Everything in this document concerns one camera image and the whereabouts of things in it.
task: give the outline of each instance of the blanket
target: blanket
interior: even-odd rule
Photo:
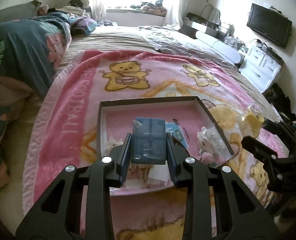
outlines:
[[[227,165],[263,205],[269,203],[268,177],[262,164],[242,149],[236,119],[250,105],[260,109],[223,68],[184,56],[86,50],[54,80],[36,118],[24,168],[24,213],[66,165],[82,167],[101,157],[96,152],[101,101],[174,96],[203,100],[233,146],[235,157]],[[260,132],[259,140],[282,154],[277,140],[267,131]],[[116,239],[181,239],[185,205],[185,189],[112,196]],[[215,234],[215,221],[212,227]],[[81,229],[85,229],[84,212]]]
[[[179,33],[172,27],[141,26],[140,34],[155,50],[164,54],[182,55],[210,60],[219,66],[239,71],[212,47]]]
[[[0,23],[0,76],[23,82],[43,99],[70,42],[62,13]]]

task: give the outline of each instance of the blue plastic case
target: blue plastic case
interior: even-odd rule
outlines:
[[[164,165],[166,160],[164,119],[137,117],[133,124],[131,163]]]

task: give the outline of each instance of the teddy bear print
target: teddy bear print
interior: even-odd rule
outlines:
[[[99,71],[103,73],[104,78],[109,78],[105,87],[107,91],[117,91],[124,88],[148,89],[150,87],[145,77],[151,70],[140,71],[141,64],[137,61],[114,63],[109,68],[111,72],[108,73],[103,70]]]
[[[263,163],[256,161],[256,164],[250,168],[250,176],[256,180],[258,190],[256,192],[257,199],[263,203],[267,197],[267,185],[269,183],[268,174],[263,169]]]
[[[205,87],[208,85],[214,87],[220,86],[216,80],[214,80],[213,76],[211,74],[207,74],[203,69],[194,65],[183,65],[183,67],[188,70],[188,73],[184,70],[181,70],[181,72],[185,73],[188,77],[194,78],[198,87]]]

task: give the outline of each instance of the television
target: television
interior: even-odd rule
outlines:
[[[285,49],[291,36],[292,21],[273,10],[253,3],[247,26]]]

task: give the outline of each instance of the clutter on window sill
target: clutter on window sill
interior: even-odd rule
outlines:
[[[115,12],[112,10],[115,9],[122,9],[123,12],[140,12],[140,13],[148,13],[158,16],[165,16],[167,13],[167,9],[162,6],[162,3],[150,3],[150,2],[143,2],[140,5],[131,5],[130,7],[127,6],[109,6],[107,12]]]

